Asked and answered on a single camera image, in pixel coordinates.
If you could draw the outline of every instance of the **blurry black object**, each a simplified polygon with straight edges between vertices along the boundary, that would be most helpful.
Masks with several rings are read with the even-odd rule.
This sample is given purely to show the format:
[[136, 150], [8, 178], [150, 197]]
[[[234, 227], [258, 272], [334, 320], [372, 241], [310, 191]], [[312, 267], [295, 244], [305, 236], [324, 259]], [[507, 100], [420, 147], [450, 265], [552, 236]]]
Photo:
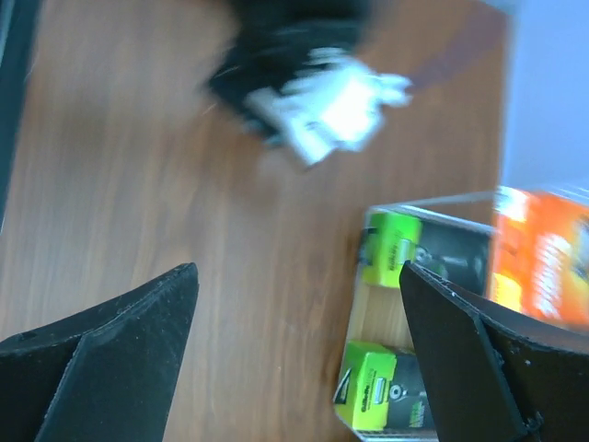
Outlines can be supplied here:
[[0, 222], [4, 219], [40, 0], [0, 0]]
[[[362, 40], [373, 0], [231, 0], [240, 22], [234, 46], [209, 80], [209, 87], [266, 135], [277, 132], [243, 105], [256, 89], [280, 91], [300, 71], [310, 52], [336, 48], [353, 53]], [[326, 66], [314, 66], [316, 69]]]
[[0, 343], [0, 440], [160, 442], [197, 293], [184, 264]]
[[405, 264], [400, 288], [441, 442], [586, 440], [589, 337], [416, 264]]

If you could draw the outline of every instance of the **orange package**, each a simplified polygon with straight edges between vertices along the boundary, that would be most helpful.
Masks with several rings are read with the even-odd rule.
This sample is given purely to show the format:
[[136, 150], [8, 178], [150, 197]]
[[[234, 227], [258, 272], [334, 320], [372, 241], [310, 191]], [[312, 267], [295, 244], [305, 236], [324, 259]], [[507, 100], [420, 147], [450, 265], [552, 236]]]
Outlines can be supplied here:
[[489, 298], [546, 322], [589, 326], [589, 208], [501, 188]]

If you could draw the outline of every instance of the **wood grain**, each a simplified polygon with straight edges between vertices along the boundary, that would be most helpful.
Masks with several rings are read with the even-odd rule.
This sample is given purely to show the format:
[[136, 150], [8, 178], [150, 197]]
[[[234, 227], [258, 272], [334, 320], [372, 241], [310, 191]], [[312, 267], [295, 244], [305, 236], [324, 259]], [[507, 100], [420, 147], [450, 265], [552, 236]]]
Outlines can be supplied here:
[[[362, 56], [407, 74], [469, 8], [382, 6]], [[386, 110], [365, 152], [299, 174], [200, 87], [234, 28], [214, 1], [46, 1], [0, 237], [0, 332], [195, 261], [166, 441], [352, 440], [330, 398], [364, 209], [494, 185], [502, 49]]]

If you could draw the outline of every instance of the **small product box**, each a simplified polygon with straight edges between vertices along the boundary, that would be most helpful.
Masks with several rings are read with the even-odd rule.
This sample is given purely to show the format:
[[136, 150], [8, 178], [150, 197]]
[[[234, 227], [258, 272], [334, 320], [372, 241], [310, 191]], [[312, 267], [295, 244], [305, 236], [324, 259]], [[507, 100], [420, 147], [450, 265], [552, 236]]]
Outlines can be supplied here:
[[333, 401], [336, 414], [358, 436], [433, 430], [422, 375], [412, 353], [349, 341]]
[[490, 298], [565, 327], [589, 326], [589, 208], [557, 195], [501, 188]]
[[398, 288], [405, 261], [483, 295], [487, 285], [490, 235], [445, 224], [441, 220], [395, 212], [370, 215], [360, 261], [362, 279]]

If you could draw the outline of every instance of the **black object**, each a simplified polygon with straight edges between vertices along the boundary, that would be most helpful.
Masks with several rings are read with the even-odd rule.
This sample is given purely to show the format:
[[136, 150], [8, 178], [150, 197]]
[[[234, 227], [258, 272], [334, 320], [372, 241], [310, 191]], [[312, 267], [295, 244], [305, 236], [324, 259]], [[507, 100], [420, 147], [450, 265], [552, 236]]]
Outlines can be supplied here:
[[277, 134], [243, 105], [246, 95], [327, 65], [308, 65], [311, 51], [351, 53], [361, 41], [373, 0], [232, 0], [241, 29], [234, 46], [209, 80], [215, 95], [265, 135]]
[[441, 442], [586, 439], [587, 336], [416, 264], [405, 264], [400, 287]]
[[0, 343], [0, 440], [160, 442], [197, 293], [184, 264]]
[[40, 0], [0, 0], [0, 220], [27, 87]]

